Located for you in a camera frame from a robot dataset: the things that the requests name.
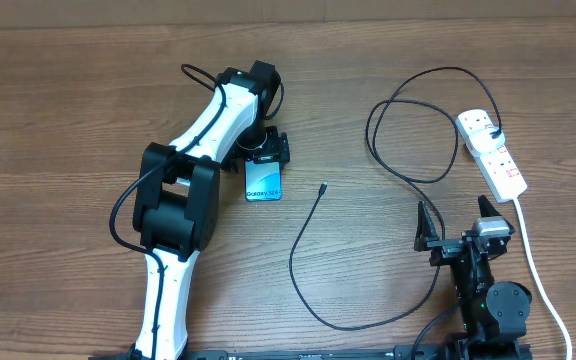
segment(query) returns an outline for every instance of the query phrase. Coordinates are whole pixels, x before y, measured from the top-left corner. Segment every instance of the power strip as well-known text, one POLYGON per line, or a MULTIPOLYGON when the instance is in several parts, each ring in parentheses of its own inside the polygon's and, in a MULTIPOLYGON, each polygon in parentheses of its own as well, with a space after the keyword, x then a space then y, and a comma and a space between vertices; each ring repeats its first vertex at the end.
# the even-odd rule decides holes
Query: power strip
POLYGON ((539 294, 544 300, 546 307, 550 310, 550 313, 555 318, 557 325, 559 325, 564 335, 566 342, 566 360, 571 360, 572 340, 570 339, 570 334, 568 334, 566 325, 563 320, 561 320, 561 317, 559 317, 557 310, 555 310, 555 307, 548 299, 548 295, 546 295, 546 290, 544 290, 543 284, 539 279, 539 273, 537 273, 537 267, 532 258, 528 231, 526 230, 526 220, 524 219, 524 214, 519 204, 519 195, 526 191, 528 185, 519 172, 517 164, 515 164, 510 156, 508 148, 506 148, 506 136, 503 132, 497 137, 492 136, 498 128, 493 125, 488 114, 481 109, 469 110, 459 114, 456 123, 461 137, 475 158, 479 170, 481 170, 497 202, 512 200, 517 208, 521 237, 524 242, 530 272, 535 279, 535 285, 537 285, 539 294))
POLYGON ((505 135, 492 138, 497 127, 484 110, 461 113, 457 128, 497 202, 511 201, 526 191, 528 185, 504 145, 505 135))

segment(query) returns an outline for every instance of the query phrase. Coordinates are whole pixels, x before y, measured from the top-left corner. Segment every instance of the wooden table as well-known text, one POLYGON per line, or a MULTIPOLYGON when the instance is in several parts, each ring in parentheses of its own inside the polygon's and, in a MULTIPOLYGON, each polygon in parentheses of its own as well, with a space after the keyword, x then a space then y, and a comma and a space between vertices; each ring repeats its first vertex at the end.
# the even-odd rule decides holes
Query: wooden table
MULTIPOLYGON (((138 334, 142 256, 117 246, 108 214, 135 179, 149 142, 182 134, 211 94, 179 71, 277 66, 286 86, 272 124, 288 133, 284 198, 247 203, 243 176, 224 174, 218 230, 201 255, 188 311, 191 349, 387 348, 411 343, 455 301, 448 269, 413 315, 359 332, 319 324, 295 294, 288 254, 319 184, 329 182, 295 273, 327 320, 377 321, 415 304, 433 269, 412 249, 418 196, 373 161, 363 142, 372 106, 428 68, 466 67, 486 81, 529 189, 521 200, 544 286, 576 354, 576 18, 0 31, 0 359, 84 359, 125 351, 138 334)), ((406 98, 451 114, 491 108, 454 72, 420 79, 406 98)), ((454 138, 440 115, 393 106, 382 156, 410 176, 443 171, 454 138)), ((423 186, 449 236, 489 194, 460 147, 452 172, 423 186)), ((133 242, 132 201, 119 231, 133 242)), ((498 209, 517 224, 512 205, 498 209)), ((493 263, 499 280, 536 290, 519 235, 493 263)), ((563 359, 563 338, 535 298, 522 339, 537 359, 563 359)), ((459 330, 454 316, 427 341, 459 330)))

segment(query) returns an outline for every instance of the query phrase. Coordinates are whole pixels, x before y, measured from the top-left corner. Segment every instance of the white cable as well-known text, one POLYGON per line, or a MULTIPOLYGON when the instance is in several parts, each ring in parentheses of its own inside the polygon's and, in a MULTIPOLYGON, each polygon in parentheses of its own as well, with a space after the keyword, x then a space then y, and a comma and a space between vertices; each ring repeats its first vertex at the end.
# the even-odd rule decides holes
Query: white cable
POLYGON ((555 307, 548 299, 548 295, 546 295, 546 290, 544 290, 544 286, 541 284, 541 280, 539 279, 539 274, 537 273, 535 262, 532 259, 532 252, 530 251, 530 243, 528 242, 528 231, 526 230, 526 221, 524 219, 524 214, 521 211, 521 205, 519 205, 519 199, 513 198, 512 202, 515 204, 515 208, 517 209, 517 217, 519 218, 519 227, 521 228, 521 238, 524 241, 524 249, 526 250, 526 259, 528 259, 530 272, 532 272, 532 276, 535 279, 535 284, 537 284, 537 289, 539 289, 539 294, 541 294, 541 298, 544 299, 544 303, 546 303, 548 310, 550 310, 550 313, 555 318, 555 321, 557 322, 557 325, 559 325, 561 332, 564 334, 564 340, 566 341, 566 360, 572 360, 572 341, 570 340, 570 335, 568 334, 566 325, 564 325, 564 322, 559 317, 559 314, 557 314, 557 310, 555 310, 555 307))

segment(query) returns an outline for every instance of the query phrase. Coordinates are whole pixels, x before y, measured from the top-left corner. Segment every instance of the extension cord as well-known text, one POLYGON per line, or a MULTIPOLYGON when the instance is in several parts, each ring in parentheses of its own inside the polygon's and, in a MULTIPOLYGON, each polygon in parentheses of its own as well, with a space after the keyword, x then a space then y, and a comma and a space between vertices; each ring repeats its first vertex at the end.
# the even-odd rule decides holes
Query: extension cord
POLYGON ((463 112, 457 117, 456 123, 461 137, 464 139, 470 154, 475 158, 475 162, 477 162, 479 170, 481 170, 497 202, 502 203, 512 200, 515 204, 530 271, 535 279, 539 294, 564 335, 566 360, 571 360, 572 341, 570 340, 570 335, 566 325, 564 325, 561 317, 557 314, 557 310, 555 310, 555 307, 548 299, 548 295, 546 295, 546 290, 544 290, 539 279, 539 274, 532 258, 528 231, 526 230, 524 215, 519 205, 519 195, 526 191, 528 185, 521 172, 519 172, 517 164, 510 156, 508 148, 505 146, 506 137, 503 132, 496 138, 492 136, 498 128, 493 125, 484 110, 475 109, 463 112))

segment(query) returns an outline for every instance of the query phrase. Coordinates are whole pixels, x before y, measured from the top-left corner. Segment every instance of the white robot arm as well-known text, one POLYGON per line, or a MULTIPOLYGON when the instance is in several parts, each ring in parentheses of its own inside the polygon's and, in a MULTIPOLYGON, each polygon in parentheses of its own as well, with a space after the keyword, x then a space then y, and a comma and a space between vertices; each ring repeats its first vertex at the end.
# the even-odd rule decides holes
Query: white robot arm
POLYGON ((133 227, 148 250, 143 325, 128 354, 90 359, 182 357, 188 341, 186 308, 192 271, 216 226, 220 168, 236 171, 238 159, 282 166, 290 161, 286 134, 279 135, 263 121, 280 81, 274 66, 260 61, 247 73, 228 68, 217 78, 220 89, 186 133, 169 146, 148 146, 133 213, 133 227), (188 186, 188 196, 164 191, 162 183, 188 186))

